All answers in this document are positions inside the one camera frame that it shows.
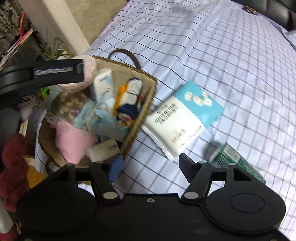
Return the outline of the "red plush toy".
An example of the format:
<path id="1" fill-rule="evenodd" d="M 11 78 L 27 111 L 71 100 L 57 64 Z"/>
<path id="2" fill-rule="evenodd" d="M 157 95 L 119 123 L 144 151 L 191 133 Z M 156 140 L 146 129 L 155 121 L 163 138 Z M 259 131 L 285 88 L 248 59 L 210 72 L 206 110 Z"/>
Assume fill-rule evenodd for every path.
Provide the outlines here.
<path id="1" fill-rule="evenodd" d="M 24 159 L 28 144 L 23 135 L 15 134 L 3 147 L 1 160 L 4 169 L 1 172 L 1 200 L 4 209 L 16 211 L 19 198 L 29 190 L 27 173 L 29 165 Z"/>

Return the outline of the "white potted plant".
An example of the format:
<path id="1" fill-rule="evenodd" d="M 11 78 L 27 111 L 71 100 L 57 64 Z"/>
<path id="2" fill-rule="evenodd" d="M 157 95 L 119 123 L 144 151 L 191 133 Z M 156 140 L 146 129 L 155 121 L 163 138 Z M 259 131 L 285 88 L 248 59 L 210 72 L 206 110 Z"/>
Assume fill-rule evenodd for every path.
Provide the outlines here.
<path id="1" fill-rule="evenodd" d="M 41 56 L 45 60 L 70 59 L 74 57 L 74 54 L 71 53 L 64 41 L 58 37 L 54 38 L 53 47 L 50 44 L 41 44 L 40 48 L 41 52 L 33 53 L 33 55 Z"/>

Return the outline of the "green plastic toy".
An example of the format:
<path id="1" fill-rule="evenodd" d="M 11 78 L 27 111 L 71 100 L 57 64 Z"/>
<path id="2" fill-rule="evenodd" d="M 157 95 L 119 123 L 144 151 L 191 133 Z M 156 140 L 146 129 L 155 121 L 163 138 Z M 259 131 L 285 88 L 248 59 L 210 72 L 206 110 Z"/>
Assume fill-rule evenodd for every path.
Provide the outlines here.
<path id="1" fill-rule="evenodd" d="M 52 90 L 48 87 L 43 87 L 38 92 L 38 97 L 40 99 L 46 99 L 50 94 L 52 93 Z"/>

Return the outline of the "pink soft cloth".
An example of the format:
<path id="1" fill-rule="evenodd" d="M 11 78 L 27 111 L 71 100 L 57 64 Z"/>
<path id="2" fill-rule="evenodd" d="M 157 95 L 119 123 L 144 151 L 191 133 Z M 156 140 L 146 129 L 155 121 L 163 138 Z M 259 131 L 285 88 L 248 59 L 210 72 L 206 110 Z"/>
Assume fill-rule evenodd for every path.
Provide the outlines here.
<path id="1" fill-rule="evenodd" d="M 78 164 L 97 142 L 95 136 L 67 122 L 60 121 L 56 125 L 55 145 L 69 163 Z"/>

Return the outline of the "black leather sofa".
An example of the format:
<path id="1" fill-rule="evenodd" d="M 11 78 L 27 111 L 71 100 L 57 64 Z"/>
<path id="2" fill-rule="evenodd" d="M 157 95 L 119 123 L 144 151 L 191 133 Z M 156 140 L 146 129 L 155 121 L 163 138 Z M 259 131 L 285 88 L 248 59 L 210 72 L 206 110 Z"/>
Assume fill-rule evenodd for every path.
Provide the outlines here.
<path id="1" fill-rule="evenodd" d="M 295 30 L 295 0 L 234 0 L 272 19 L 288 31 Z"/>

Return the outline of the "small metal keyring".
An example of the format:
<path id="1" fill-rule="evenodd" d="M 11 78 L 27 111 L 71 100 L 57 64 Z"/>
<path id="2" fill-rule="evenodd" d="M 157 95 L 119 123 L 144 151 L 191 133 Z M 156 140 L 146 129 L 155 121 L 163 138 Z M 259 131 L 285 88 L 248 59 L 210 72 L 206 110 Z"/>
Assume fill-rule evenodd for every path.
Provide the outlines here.
<path id="1" fill-rule="evenodd" d="M 250 8 L 249 6 L 243 6 L 242 9 L 252 15 L 258 15 L 258 11 L 256 11 L 254 8 Z"/>

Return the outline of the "blue face mask stack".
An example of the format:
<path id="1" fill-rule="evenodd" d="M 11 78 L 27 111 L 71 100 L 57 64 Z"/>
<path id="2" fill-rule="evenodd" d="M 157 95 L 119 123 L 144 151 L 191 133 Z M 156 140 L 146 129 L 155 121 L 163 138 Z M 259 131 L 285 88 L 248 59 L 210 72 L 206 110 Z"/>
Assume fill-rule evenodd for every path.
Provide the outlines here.
<path id="1" fill-rule="evenodd" d="M 84 104 L 72 125 L 90 132 L 102 142 L 108 139 L 123 142 L 130 129 L 122 126 L 109 110 L 99 109 L 92 100 Z"/>

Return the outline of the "floral sachet pouch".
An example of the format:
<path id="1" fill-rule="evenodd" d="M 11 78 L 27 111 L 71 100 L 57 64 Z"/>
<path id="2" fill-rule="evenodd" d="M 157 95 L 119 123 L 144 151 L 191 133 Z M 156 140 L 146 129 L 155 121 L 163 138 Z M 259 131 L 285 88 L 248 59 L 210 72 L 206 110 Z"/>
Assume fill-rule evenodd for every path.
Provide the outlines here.
<path id="1" fill-rule="evenodd" d="M 91 101 L 81 91 L 61 92 L 51 103 L 51 112 L 69 124 L 73 124 L 74 119 L 79 115 L 84 104 Z"/>

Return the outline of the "large cloud tissue pack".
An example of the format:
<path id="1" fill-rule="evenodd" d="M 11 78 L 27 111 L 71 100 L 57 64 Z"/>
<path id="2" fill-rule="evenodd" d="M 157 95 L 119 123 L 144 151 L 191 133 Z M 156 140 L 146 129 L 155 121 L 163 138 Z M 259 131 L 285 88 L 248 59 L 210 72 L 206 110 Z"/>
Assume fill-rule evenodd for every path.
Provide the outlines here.
<path id="1" fill-rule="evenodd" d="M 214 124 L 223 111 L 218 102 L 189 81 L 147 116 L 142 130 L 173 161 Z"/>

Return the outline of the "orange navy patterned cloth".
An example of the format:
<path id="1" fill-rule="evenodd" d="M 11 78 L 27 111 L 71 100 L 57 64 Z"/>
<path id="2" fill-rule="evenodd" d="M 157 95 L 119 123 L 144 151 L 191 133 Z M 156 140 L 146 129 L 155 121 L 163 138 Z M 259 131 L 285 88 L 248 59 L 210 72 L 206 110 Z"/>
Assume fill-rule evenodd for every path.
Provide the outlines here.
<path id="1" fill-rule="evenodd" d="M 121 85 L 113 107 L 113 115 L 122 126 L 131 127 L 142 107 L 144 84 L 139 78 L 131 78 Z"/>

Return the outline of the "checked white tablecloth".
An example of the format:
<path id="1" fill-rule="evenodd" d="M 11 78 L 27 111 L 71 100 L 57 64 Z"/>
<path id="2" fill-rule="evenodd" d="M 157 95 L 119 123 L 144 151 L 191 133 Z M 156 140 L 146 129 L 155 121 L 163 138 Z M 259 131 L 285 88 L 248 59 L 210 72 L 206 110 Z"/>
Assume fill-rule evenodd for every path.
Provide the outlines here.
<path id="1" fill-rule="evenodd" d="M 160 105 L 194 81 L 223 108 L 186 149 L 195 161 L 227 143 L 285 201 L 295 239 L 295 35 L 232 1 L 129 1 L 86 51 L 131 51 L 158 80 Z"/>

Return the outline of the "small white tissue pack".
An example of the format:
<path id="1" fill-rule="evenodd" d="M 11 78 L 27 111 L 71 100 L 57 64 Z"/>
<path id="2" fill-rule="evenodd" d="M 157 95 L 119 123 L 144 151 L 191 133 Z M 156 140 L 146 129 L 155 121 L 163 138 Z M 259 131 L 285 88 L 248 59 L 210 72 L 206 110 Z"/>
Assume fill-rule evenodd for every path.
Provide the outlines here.
<path id="1" fill-rule="evenodd" d="M 117 142 L 115 140 L 107 140 L 105 142 L 100 142 L 88 149 L 86 156 L 91 160 L 91 162 L 95 163 L 104 162 L 105 160 L 110 159 L 120 153 L 121 151 Z"/>

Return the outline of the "green drink can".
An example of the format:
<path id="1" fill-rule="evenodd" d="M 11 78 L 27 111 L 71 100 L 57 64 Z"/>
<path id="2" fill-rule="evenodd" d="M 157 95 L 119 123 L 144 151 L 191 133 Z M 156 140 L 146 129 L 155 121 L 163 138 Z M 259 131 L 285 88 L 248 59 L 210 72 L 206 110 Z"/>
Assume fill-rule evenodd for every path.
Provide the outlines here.
<path id="1" fill-rule="evenodd" d="M 240 166 L 262 183 L 266 183 L 264 177 L 227 143 L 218 147 L 210 156 L 209 161 L 217 168 L 226 168 L 229 165 Z"/>

